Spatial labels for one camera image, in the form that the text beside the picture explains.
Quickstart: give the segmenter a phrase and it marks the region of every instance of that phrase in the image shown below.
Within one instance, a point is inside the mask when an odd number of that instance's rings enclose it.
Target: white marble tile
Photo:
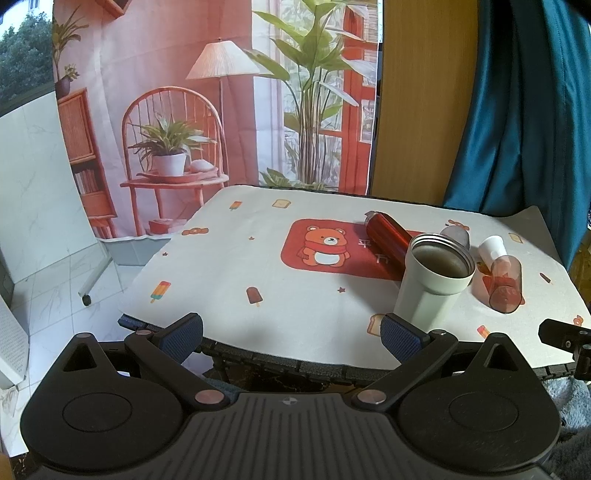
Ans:
[[[11,308],[12,314],[16,318],[18,324],[29,333],[29,321],[31,316],[31,300],[18,306]]]
[[[15,387],[0,394],[0,435],[9,457],[28,452],[21,436],[21,415],[29,399],[29,387],[18,391]]]
[[[2,286],[4,290],[11,291],[14,288],[14,283],[12,283],[12,279],[8,276],[8,274],[4,275],[4,280],[2,281]]]
[[[20,382],[17,385],[17,388],[19,391],[24,390],[25,388],[28,388],[30,386],[29,384],[29,367],[27,365],[27,371],[25,372],[25,378],[23,379],[22,382]]]
[[[83,273],[93,270],[104,258],[104,253],[100,244],[80,250],[70,256],[70,277],[76,278]]]
[[[72,315],[74,333],[90,332],[99,342],[117,342],[131,332],[117,323],[121,317],[119,299],[123,292],[116,293]]]
[[[49,265],[35,273],[33,298],[70,280],[70,258]]]
[[[29,334],[33,335],[70,316],[72,316],[70,282],[66,281],[31,300]]]
[[[19,307],[25,303],[29,303],[33,298],[33,284],[35,282],[35,275],[25,278],[14,284],[14,291],[12,293],[11,307]]]
[[[134,278],[138,276],[143,267],[130,267],[128,265],[115,265],[119,275],[121,288],[125,291],[131,285]]]
[[[72,317],[67,317],[31,335],[29,382],[41,381],[61,351],[74,336]]]
[[[213,360],[210,356],[203,353],[191,353],[182,365],[193,372],[195,375],[203,375],[207,370],[213,368]]]
[[[81,311],[87,308],[82,303],[82,298],[78,295],[78,291],[84,285],[86,279],[90,276],[91,272],[83,273],[78,275],[76,278],[71,280],[71,296],[72,296],[72,313]],[[111,295],[114,295],[121,291],[121,285],[119,284],[119,277],[117,276],[117,270],[115,264],[111,262],[105,269],[102,275],[99,277],[95,286],[92,287],[89,296],[92,303],[99,303]]]
[[[0,118],[0,245],[18,282],[96,242],[68,163],[56,96]]]
[[[29,387],[29,390],[30,390],[31,396],[33,396],[33,394],[35,393],[35,390],[37,389],[37,387],[39,386],[39,384],[40,384],[40,383],[41,383],[40,381],[39,381],[39,382],[37,382],[37,383],[33,383],[33,385],[31,385],[31,386]]]

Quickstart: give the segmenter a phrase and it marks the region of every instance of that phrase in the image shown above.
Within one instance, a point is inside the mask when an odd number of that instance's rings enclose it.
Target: popsicle print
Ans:
[[[486,337],[488,337],[491,334],[484,325],[480,325],[476,330],[478,331],[478,333],[480,333],[480,336],[484,339],[486,339]]]
[[[152,295],[150,295],[150,297],[152,297],[152,300],[150,301],[150,303],[154,303],[156,300],[160,300],[163,295],[166,293],[166,291],[168,290],[170,286],[170,282],[167,281],[162,281],[158,284],[158,286],[154,289],[154,291],[152,292]]]
[[[256,287],[248,287],[246,289],[246,296],[248,297],[248,302],[252,305],[256,303],[256,306],[259,307],[259,303],[262,302],[262,297],[258,288]]]

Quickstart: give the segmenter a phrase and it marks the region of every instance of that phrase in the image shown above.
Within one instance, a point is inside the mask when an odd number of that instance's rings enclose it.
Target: table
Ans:
[[[330,366],[318,375],[331,380],[354,380],[349,369],[393,369],[399,363],[381,345],[372,321],[392,311],[400,277],[364,236],[369,210],[384,211],[411,231],[438,232],[451,222],[462,224],[473,245],[501,235],[508,253],[523,264],[525,304],[509,315],[490,309],[484,275],[477,271],[452,313],[436,327],[460,340],[482,341],[484,325],[490,332],[507,333],[533,368],[561,365],[553,367],[555,372],[545,369],[545,376],[568,371],[570,355],[543,345],[538,325],[545,318],[591,320],[536,207],[495,219],[338,194],[227,187],[188,221],[184,235],[175,234],[154,255],[120,308],[157,327],[197,312],[205,337],[215,343],[204,342],[203,351],[220,358],[234,355],[259,364],[281,358],[290,362],[281,361],[277,368],[312,376],[309,370]],[[299,256],[304,242],[313,241],[307,234],[321,229],[345,232],[350,258],[338,272],[329,265],[305,265]]]

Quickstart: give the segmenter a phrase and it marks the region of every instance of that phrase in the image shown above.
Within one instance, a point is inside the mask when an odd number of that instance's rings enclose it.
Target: tile floor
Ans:
[[[0,391],[0,437],[8,456],[20,455],[27,447],[20,435],[20,418],[31,395],[49,367],[79,332],[92,332],[99,342],[123,340],[130,333],[120,327],[120,297],[141,267],[109,264],[90,292],[92,304],[85,307],[78,296],[90,272],[100,263],[98,244],[50,265],[16,283],[11,310],[29,333],[29,363],[25,380]],[[209,357],[192,353],[183,364],[197,374],[211,368]]]

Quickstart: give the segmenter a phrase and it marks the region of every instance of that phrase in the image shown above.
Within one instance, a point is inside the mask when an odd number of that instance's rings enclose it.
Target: teal curtain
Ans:
[[[480,0],[472,104],[444,205],[537,205],[566,267],[591,201],[591,35],[563,0]]]

